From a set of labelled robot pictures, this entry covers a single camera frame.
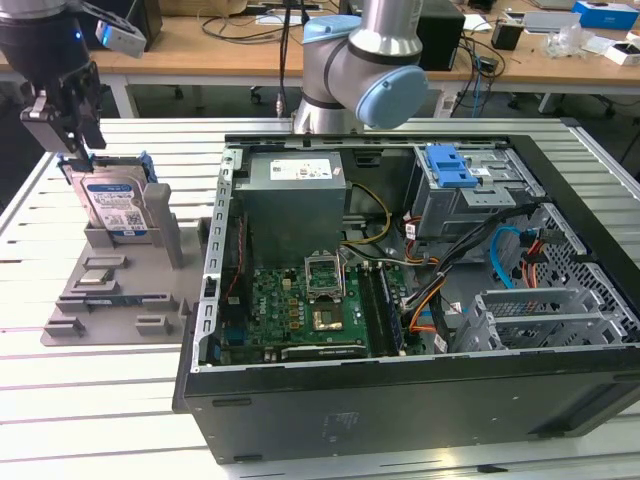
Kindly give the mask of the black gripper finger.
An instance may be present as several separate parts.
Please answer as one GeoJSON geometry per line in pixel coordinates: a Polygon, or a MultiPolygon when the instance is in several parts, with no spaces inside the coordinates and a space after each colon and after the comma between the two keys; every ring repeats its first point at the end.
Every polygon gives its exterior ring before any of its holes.
{"type": "Polygon", "coordinates": [[[53,92],[31,85],[20,120],[40,145],[49,152],[75,156],[79,150],[78,99],[70,89],[53,92]]]}
{"type": "Polygon", "coordinates": [[[91,59],[73,59],[64,63],[58,80],[57,111],[61,122],[60,150],[105,149],[100,130],[101,81],[91,59]]]}

